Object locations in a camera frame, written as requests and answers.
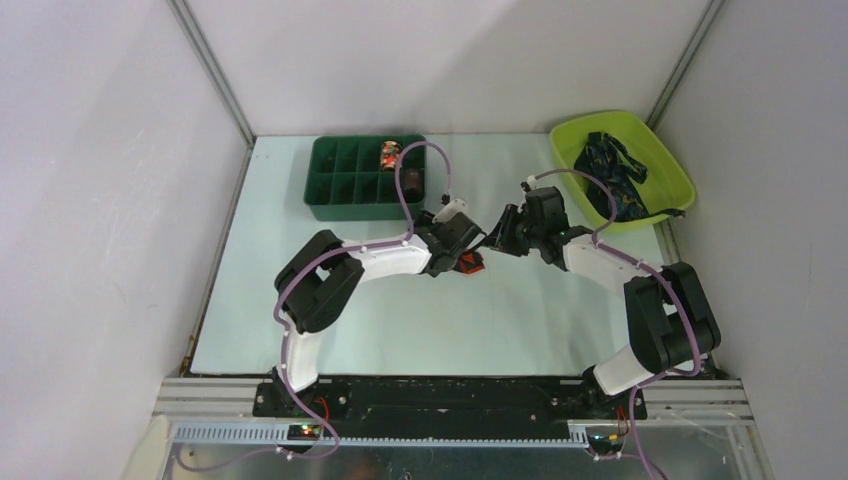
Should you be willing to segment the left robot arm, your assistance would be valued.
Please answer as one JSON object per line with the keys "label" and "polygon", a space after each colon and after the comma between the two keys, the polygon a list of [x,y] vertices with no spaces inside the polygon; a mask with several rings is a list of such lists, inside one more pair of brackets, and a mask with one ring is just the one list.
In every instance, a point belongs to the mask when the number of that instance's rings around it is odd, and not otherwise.
{"label": "left robot arm", "polygon": [[312,411],[324,332],[360,285],[396,275],[437,277],[452,270],[482,234],[464,213],[440,219],[426,211],[411,231],[396,237],[353,242],[330,230],[316,233],[274,281],[278,300],[273,315],[284,328],[278,404],[292,416]]}

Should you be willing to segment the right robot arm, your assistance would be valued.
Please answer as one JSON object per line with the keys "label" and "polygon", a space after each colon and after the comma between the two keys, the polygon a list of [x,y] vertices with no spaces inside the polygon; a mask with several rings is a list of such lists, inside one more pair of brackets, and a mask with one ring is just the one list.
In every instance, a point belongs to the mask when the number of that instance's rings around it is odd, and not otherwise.
{"label": "right robot arm", "polygon": [[529,190],[522,205],[505,207],[483,246],[542,260],[584,277],[625,303],[628,343],[589,368],[581,392],[585,411],[606,418],[621,393],[657,375],[694,363],[721,343],[721,332],[695,269],[685,263],[655,267],[606,245],[594,231],[571,225],[555,187]]}

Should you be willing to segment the orange navy striped tie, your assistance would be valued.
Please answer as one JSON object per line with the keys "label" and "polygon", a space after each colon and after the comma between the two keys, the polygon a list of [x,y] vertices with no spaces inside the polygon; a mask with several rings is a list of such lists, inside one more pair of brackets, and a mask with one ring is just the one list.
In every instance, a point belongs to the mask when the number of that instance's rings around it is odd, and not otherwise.
{"label": "orange navy striped tie", "polygon": [[466,251],[456,261],[453,269],[459,273],[471,275],[485,268],[482,255],[477,251]]}

